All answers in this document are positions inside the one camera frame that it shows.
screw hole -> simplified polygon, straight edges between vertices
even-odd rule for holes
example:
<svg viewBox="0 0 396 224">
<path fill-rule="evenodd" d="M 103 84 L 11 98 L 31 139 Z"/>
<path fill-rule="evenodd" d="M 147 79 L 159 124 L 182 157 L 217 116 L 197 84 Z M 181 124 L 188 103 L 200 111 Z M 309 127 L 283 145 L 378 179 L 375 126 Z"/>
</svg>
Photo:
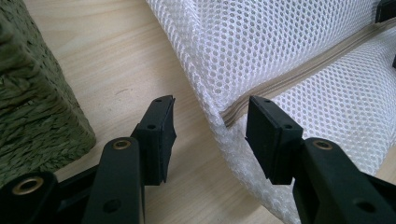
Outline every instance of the screw hole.
<svg viewBox="0 0 396 224">
<path fill-rule="evenodd" d="M 361 210 L 363 210 L 364 212 L 367 212 L 367 213 L 374 213 L 375 210 L 376 210 L 375 207 L 371 203 L 366 202 L 363 199 L 356 199 L 354 204 L 356 206 L 358 206 L 359 209 L 361 209 Z"/>
<path fill-rule="evenodd" d="M 27 190 L 27 189 L 30 189 L 30 188 L 34 187 L 36 184 L 37 184 L 37 181 L 32 179 L 29 182 L 23 183 L 21 185 L 21 189 L 22 190 Z"/>
<path fill-rule="evenodd" d="M 15 195 L 29 194 L 39 189 L 44 183 L 44 179 L 40 176 L 28 177 L 22 180 L 12 189 Z"/>
<path fill-rule="evenodd" d="M 103 205 L 103 211 L 106 213 L 114 213 L 117 212 L 121 207 L 121 201 L 119 199 L 113 199 L 110 201 L 107 201 Z"/>
</svg>

wood grain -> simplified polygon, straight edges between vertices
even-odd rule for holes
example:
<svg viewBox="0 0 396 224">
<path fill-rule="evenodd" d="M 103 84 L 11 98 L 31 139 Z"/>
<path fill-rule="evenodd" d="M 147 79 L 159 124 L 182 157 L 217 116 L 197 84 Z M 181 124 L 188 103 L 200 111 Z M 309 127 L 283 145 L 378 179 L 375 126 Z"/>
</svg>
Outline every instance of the wood grain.
<svg viewBox="0 0 396 224">
<path fill-rule="evenodd" d="M 168 183 L 146 191 L 147 223 L 280 223 L 221 157 L 160 24 L 144 0 L 26 0 L 97 137 L 60 180 L 99 162 L 104 144 L 129 136 L 151 100 L 173 94 L 177 140 Z M 380 176 L 396 182 L 396 149 Z"/>
</svg>

green woven basket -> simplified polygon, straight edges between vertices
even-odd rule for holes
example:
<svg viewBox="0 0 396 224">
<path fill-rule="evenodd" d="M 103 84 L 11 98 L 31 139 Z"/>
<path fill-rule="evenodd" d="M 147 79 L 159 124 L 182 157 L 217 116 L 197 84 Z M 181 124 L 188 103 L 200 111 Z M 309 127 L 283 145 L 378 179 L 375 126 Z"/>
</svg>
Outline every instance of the green woven basket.
<svg viewBox="0 0 396 224">
<path fill-rule="evenodd" d="M 24 3 L 0 0 L 0 186 L 32 171 L 55 171 L 94 144 Z"/>
</svg>

white mesh cushion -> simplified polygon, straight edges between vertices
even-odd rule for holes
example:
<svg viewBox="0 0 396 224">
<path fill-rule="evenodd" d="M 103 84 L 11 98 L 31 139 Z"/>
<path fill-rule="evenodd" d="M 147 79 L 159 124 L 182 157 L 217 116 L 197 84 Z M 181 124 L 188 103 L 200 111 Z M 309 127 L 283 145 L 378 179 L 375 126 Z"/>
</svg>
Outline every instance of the white mesh cushion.
<svg viewBox="0 0 396 224">
<path fill-rule="evenodd" d="M 276 216 L 298 222 L 290 188 L 265 180 L 243 138 L 246 117 L 227 129 L 220 112 L 372 23 L 378 0 L 148 3 L 235 176 Z M 304 137 L 333 140 L 369 174 L 395 141 L 392 35 L 379 35 L 274 99 L 304 127 Z"/>
</svg>

light wooden surface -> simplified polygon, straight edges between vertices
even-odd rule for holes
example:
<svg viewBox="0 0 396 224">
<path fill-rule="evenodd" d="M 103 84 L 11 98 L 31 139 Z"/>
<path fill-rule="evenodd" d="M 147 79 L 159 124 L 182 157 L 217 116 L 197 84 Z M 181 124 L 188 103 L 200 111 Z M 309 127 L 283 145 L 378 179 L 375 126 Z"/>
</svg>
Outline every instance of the light wooden surface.
<svg viewBox="0 0 396 224">
<path fill-rule="evenodd" d="M 104 144 L 129 136 L 151 100 L 175 96 L 177 140 L 168 182 L 146 191 L 147 223 L 280 223 L 239 184 L 160 24 L 144 0 L 26 0 L 97 144 L 56 174 L 97 164 Z M 393 155 L 380 176 L 396 182 Z"/>
</svg>

